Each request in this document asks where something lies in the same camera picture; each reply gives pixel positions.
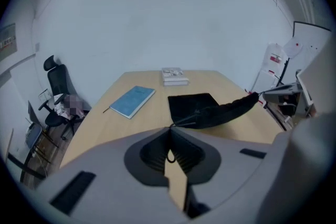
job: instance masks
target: black cloth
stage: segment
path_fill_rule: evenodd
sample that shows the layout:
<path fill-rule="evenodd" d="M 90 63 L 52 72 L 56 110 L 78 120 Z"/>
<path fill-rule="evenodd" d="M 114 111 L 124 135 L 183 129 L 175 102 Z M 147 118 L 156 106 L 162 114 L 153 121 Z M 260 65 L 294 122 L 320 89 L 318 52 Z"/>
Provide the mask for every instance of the black cloth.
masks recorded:
<path fill-rule="evenodd" d="M 172 120 L 193 129 L 203 129 L 227 123 L 248 112 L 259 100 L 254 92 L 229 104 L 219 105 L 209 93 L 168 97 Z"/>

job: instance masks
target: stack of books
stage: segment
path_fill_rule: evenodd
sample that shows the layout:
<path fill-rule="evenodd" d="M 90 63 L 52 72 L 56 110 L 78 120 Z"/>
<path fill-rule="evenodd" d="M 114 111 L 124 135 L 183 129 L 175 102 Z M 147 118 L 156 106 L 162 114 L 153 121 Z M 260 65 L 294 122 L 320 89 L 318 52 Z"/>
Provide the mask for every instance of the stack of books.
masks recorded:
<path fill-rule="evenodd" d="M 188 85 L 189 79 L 184 75 L 181 68 L 162 68 L 162 79 L 164 86 Z"/>

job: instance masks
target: blue book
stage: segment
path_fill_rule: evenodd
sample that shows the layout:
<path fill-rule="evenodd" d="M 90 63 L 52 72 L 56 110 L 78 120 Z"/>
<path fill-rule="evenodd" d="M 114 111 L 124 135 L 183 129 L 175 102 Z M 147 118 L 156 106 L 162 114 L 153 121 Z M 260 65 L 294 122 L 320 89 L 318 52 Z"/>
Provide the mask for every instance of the blue book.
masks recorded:
<path fill-rule="evenodd" d="M 154 89 L 134 86 L 111 104 L 110 108 L 131 119 L 154 93 Z"/>

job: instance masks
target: tabletop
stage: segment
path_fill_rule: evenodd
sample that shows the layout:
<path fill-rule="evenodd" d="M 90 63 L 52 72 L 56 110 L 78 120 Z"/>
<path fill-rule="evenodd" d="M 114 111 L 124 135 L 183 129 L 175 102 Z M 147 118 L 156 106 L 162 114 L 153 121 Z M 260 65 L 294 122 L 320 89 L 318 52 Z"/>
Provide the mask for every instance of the tabletop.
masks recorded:
<path fill-rule="evenodd" d="M 185 71 L 185 75 L 189 78 L 189 85 L 164 87 L 161 71 L 124 73 L 81 123 L 63 157 L 61 167 L 96 145 L 146 130 L 170 126 L 173 122 L 168 96 L 208 92 L 218 104 L 225 104 L 247 95 L 244 90 L 217 71 Z M 134 86 L 154 88 L 156 92 L 132 119 L 129 120 L 112 109 L 103 113 L 111 103 Z M 256 104 L 237 119 L 197 131 L 236 140 L 272 143 L 282 129 L 261 105 Z M 167 169 L 173 174 L 177 174 L 177 170 L 181 169 L 178 166 Z M 186 179 L 181 175 L 179 178 L 179 186 L 171 185 L 170 191 L 181 192 L 180 185 L 184 186 Z M 183 207 L 182 200 L 183 198 L 175 202 Z"/>

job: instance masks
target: book cover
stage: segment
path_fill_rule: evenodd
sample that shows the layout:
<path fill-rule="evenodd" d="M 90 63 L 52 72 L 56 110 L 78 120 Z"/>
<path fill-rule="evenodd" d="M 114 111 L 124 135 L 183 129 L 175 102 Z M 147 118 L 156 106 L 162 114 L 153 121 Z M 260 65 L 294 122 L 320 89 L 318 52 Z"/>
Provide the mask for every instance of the book cover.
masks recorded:
<path fill-rule="evenodd" d="M 119 114 L 131 119 L 137 111 L 147 102 L 154 94 L 155 90 L 141 86 L 134 86 L 110 105 L 110 108 Z"/>
<path fill-rule="evenodd" d="M 162 68 L 162 79 L 166 81 L 189 81 L 179 67 Z"/>

